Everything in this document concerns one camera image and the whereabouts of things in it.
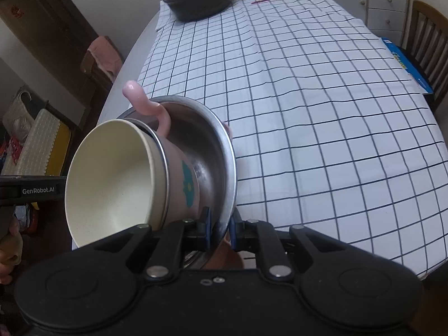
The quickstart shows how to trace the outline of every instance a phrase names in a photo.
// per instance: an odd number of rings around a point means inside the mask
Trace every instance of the chair back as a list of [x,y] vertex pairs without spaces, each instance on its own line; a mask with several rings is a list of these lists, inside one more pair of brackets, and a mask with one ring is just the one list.
[[419,0],[412,5],[406,55],[418,64],[434,91],[434,112],[448,92],[448,19]]
[[[112,43],[110,38],[109,37],[104,38],[106,38],[106,40],[115,50],[116,54],[120,57],[120,60],[124,62],[123,56],[120,54],[118,49]],[[113,82],[111,81],[111,78],[98,67],[95,58],[93,57],[92,53],[89,50],[86,51],[86,54],[82,59],[80,68],[81,72],[89,76],[95,82],[96,86],[100,88],[102,95],[107,97],[112,88]]]

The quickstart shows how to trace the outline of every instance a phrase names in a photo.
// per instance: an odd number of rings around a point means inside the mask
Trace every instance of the tablecloth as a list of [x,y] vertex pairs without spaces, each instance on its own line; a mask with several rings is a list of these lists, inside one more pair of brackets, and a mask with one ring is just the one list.
[[445,261],[444,139],[362,21],[333,0],[233,0],[184,24],[161,3],[157,30],[138,82],[230,125],[243,219],[304,224],[420,276]]

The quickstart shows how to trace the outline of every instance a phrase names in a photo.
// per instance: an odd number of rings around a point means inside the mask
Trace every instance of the wooden door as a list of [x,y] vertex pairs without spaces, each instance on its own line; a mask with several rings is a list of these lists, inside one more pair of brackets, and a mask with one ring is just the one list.
[[80,71],[89,37],[73,32],[73,26],[58,14],[57,9],[63,8],[59,5],[60,0],[0,0],[0,17],[32,55],[79,102],[89,106],[95,85]]

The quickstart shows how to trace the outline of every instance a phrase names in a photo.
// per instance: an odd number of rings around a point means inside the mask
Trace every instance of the stainless steel bowl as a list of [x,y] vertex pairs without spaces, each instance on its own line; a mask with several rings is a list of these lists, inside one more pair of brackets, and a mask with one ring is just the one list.
[[[223,239],[237,195],[235,153],[229,136],[217,116],[203,104],[181,96],[160,96],[153,101],[163,103],[171,116],[168,139],[191,160],[199,182],[199,208],[211,208],[214,226],[211,248],[206,253],[187,257],[192,267],[202,267]],[[136,119],[156,129],[154,116],[143,116],[133,108],[119,119]]]

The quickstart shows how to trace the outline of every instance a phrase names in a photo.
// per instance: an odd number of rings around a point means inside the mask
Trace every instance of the pot handle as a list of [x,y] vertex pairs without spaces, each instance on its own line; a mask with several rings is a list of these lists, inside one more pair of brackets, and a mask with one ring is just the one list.
[[171,127],[171,118],[165,107],[158,102],[151,101],[146,96],[142,86],[134,80],[126,82],[123,87],[123,96],[129,100],[135,111],[139,114],[156,116],[158,119],[157,134],[162,137],[167,137]]

